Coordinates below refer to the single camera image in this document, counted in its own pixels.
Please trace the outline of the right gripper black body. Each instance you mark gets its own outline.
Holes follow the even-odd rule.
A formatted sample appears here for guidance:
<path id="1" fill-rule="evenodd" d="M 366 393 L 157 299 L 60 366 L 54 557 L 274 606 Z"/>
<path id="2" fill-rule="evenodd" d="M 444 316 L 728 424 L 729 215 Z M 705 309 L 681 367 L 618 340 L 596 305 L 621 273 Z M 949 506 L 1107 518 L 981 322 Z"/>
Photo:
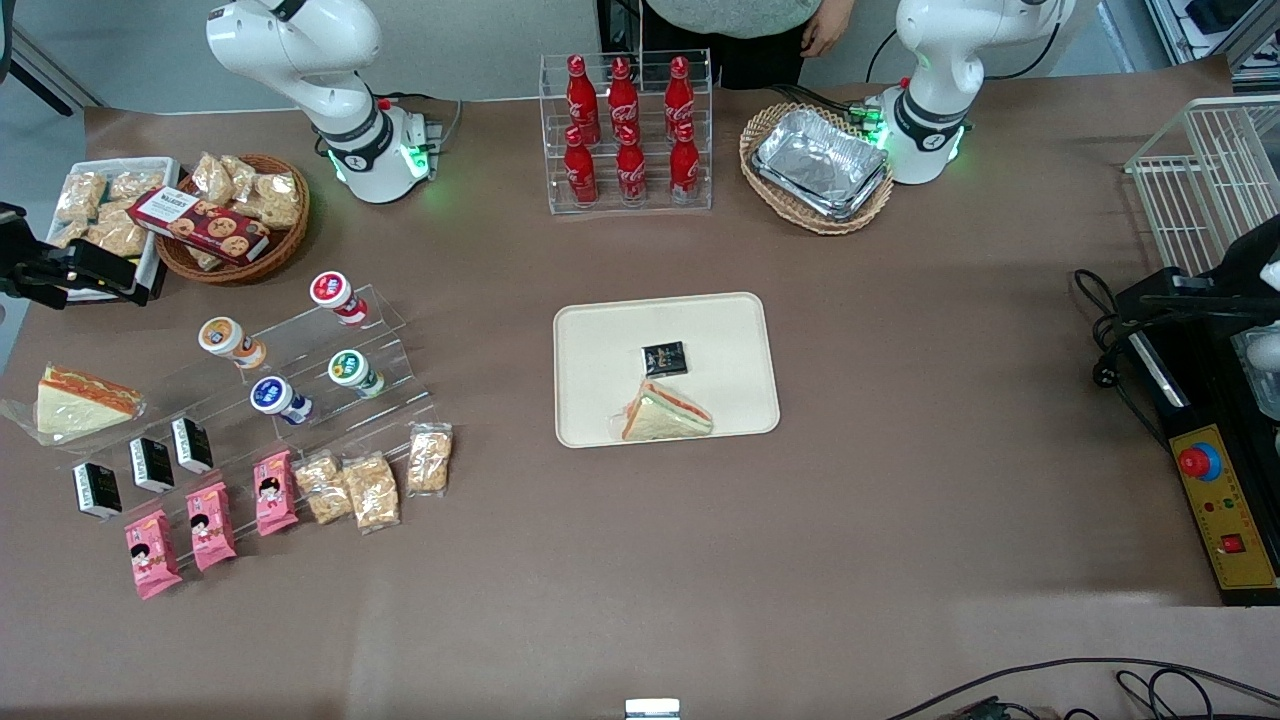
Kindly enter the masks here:
<path id="1" fill-rule="evenodd" d="M 92 290 L 145 306 L 151 290 L 134 278 L 137 266 L 84 240 L 58 249 L 40 241 L 10 243 L 1 252 L 1 290 L 46 307 L 68 305 L 72 290 Z"/>

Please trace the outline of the person's left hand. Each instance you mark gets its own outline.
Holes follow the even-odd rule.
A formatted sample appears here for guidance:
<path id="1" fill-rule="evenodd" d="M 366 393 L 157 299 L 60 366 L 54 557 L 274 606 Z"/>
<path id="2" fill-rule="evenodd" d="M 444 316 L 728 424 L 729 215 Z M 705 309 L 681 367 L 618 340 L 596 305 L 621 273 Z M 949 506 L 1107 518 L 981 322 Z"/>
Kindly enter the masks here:
<path id="1" fill-rule="evenodd" d="M 854 0 L 822 0 L 803 28 L 800 56 L 826 55 L 845 35 Z"/>

